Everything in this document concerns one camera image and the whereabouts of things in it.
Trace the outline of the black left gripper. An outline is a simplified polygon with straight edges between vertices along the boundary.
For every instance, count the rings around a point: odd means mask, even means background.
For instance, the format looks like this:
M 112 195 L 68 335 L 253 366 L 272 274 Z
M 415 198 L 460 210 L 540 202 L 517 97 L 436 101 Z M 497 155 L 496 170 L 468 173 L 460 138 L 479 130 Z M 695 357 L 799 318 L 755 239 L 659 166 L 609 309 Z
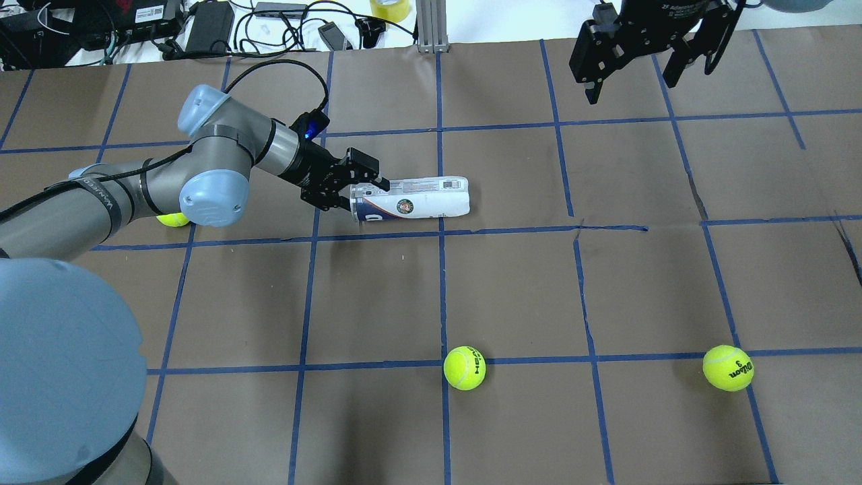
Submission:
M 391 182 L 380 174 L 380 162 L 357 148 L 348 148 L 341 159 L 313 141 L 302 141 L 292 162 L 277 176 L 300 187 L 300 199 L 322 212 L 351 211 L 343 193 L 348 185 L 368 183 L 383 191 Z

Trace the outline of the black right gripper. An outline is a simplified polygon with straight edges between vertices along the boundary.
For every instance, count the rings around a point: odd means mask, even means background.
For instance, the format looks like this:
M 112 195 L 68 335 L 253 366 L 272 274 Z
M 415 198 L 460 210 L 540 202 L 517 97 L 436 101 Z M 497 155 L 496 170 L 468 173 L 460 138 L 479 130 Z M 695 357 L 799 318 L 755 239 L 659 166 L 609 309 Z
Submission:
M 671 51 L 664 68 L 665 85 L 677 86 L 687 67 L 705 57 L 703 74 L 711 75 L 723 58 L 741 17 L 741 4 L 708 1 L 623 1 L 620 8 L 600 2 L 584 21 L 569 67 L 591 105 L 597 104 L 604 80 L 633 59 Z M 691 40 L 686 35 L 700 22 Z

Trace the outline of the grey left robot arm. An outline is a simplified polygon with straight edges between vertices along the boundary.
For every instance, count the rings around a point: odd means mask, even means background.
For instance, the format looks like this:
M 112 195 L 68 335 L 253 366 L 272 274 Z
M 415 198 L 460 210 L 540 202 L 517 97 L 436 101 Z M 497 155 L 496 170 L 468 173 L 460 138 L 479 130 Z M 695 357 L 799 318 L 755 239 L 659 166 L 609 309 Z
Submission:
M 153 361 L 127 296 L 154 250 L 110 242 L 169 213 L 233 225 L 256 170 L 321 211 L 350 209 L 349 185 L 388 190 L 377 159 L 315 141 L 325 125 L 312 114 L 288 125 L 200 85 L 178 117 L 184 147 L 74 170 L 2 211 L 3 484 L 176 484 L 142 433 Z

